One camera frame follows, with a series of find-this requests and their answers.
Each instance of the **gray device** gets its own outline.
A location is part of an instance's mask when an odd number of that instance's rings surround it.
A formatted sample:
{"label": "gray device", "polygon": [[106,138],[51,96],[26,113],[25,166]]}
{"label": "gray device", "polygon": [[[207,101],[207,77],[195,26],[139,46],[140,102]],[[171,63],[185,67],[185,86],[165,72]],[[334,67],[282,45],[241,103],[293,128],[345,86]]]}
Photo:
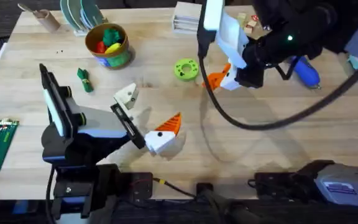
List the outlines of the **gray device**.
{"label": "gray device", "polygon": [[358,167],[328,165],[318,172],[314,182],[327,201],[358,206]]}
{"label": "gray device", "polygon": [[258,172],[248,184],[262,200],[358,206],[358,167],[334,161],[316,160],[297,172]]}

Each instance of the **orange tip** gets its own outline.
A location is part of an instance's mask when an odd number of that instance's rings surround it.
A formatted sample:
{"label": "orange tip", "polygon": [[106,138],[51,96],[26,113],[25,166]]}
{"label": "orange tip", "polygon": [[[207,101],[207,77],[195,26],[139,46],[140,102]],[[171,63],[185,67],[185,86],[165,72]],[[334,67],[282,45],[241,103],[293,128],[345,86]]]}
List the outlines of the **orange tip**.
{"label": "orange tip", "polygon": [[179,132],[180,126],[181,126],[181,114],[177,113],[175,116],[173,116],[171,119],[169,119],[165,123],[161,124],[155,130],[156,131],[172,131],[175,133],[175,135],[177,135]]}
{"label": "orange tip", "polygon": [[221,86],[221,82],[230,70],[230,67],[231,64],[227,63],[224,65],[224,69],[222,72],[214,72],[208,75],[208,83],[211,86],[212,90],[215,90],[217,87]]}

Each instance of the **wooden tabletop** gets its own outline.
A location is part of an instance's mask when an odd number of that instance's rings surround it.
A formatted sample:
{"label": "wooden tabletop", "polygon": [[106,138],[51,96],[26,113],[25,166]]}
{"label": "wooden tabletop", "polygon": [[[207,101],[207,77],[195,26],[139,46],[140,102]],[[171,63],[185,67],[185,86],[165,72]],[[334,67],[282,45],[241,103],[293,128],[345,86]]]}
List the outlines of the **wooden tabletop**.
{"label": "wooden tabletop", "polygon": [[[228,7],[252,15],[251,7]],[[41,134],[48,125],[42,96],[39,63],[52,71],[59,84],[69,85],[79,105],[110,111],[112,96],[134,82],[140,95],[134,108],[140,129],[153,129],[177,112],[182,127],[177,145],[162,156],[133,143],[101,163],[116,163],[122,171],[152,172],[183,189],[194,192],[197,182],[212,182],[227,196],[255,195],[246,181],[257,171],[297,170],[315,159],[333,159],[358,166],[358,84],[345,96],[309,118],[275,131],[238,129],[214,109],[202,77],[181,82],[173,74],[178,59],[197,56],[195,35],[172,32],[173,9],[103,10],[111,22],[123,26],[136,51],[135,60],[123,70],[100,66],[87,51],[84,37],[75,37],[60,11],[52,12],[63,24],[49,34],[23,12],[0,61],[0,118],[21,122],[0,171],[0,199],[45,198],[50,164],[42,160]],[[218,90],[216,96],[233,117],[247,123],[286,118],[332,92],[346,78],[338,56],[324,51],[311,64],[321,76],[321,90],[309,90],[296,75],[283,81],[267,70],[265,85],[258,90]],[[205,60],[207,72],[222,70],[227,58],[213,45]],[[76,76],[78,68],[90,72],[95,91],[87,94]],[[155,198],[182,195],[158,186]]]}

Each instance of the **blue tool handle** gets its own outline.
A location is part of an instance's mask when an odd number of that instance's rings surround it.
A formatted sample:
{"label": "blue tool handle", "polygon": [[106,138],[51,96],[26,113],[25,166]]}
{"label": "blue tool handle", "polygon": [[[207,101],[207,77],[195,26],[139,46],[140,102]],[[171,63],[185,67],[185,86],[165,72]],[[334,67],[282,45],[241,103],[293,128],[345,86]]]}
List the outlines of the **blue tool handle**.
{"label": "blue tool handle", "polygon": [[320,76],[316,69],[314,69],[305,57],[301,57],[299,62],[295,65],[294,71],[298,74],[300,80],[308,87],[318,86],[320,83]]}

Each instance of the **green roller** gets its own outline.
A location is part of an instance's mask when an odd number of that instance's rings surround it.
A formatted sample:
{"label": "green roller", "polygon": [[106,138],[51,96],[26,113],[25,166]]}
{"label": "green roller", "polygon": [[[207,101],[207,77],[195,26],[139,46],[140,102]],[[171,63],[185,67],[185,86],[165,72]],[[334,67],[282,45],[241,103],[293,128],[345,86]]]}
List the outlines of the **green roller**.
{"label": "green roller", "polygon": [[194,80],[198,75],[198,64],[191,58],[183,58],[176,62],[173,71],[175,76],[182,81]]}

